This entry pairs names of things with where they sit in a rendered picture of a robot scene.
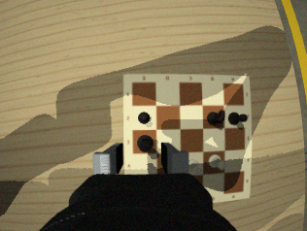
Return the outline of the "chessboard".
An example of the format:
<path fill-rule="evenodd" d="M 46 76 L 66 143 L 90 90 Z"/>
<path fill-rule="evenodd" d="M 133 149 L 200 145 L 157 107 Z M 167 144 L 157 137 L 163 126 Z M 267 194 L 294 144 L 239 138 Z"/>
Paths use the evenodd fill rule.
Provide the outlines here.
<path fill-rule="evenodd" d="M 225 111 L 224 122 L 212 125 L 211 112 Z M 146 112 L 148 123 L 138 115 Z M 231 113 L 247 115 L 232 125 Z M 153 147 L 143 153 L 138 139 L 148 135 Z M 250 198 L 252 171 L 252 108 L 250 77 L 194 74 L 123 74 L 124 174 L 165 174 L 161 143 L 188 152 L 202 169 L 195 175 L 213 203 Z M 209 165 L 218 155 L 225 169 Z"/>

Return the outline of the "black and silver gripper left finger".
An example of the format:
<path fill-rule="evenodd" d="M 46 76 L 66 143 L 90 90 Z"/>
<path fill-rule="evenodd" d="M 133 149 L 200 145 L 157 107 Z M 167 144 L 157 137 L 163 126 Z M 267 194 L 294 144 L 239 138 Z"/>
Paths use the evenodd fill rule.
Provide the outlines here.
<path fill-rule="evenodd" d="M 119 174 L 123 166 L 123 143 L 115 143 L 103 152 L 95 152 L 93 159 L 93 175 Z"/>

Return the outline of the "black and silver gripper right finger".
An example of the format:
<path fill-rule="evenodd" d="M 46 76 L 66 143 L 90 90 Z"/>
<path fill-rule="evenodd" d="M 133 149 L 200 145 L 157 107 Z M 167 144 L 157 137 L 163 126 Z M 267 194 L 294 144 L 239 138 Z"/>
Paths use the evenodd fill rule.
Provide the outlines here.
<path fill-rule="evenodd" d="M 178 151 L 170 143 L 161 143 L 161 165 L 165 174 L 188 174 L 188 152 Z"/>

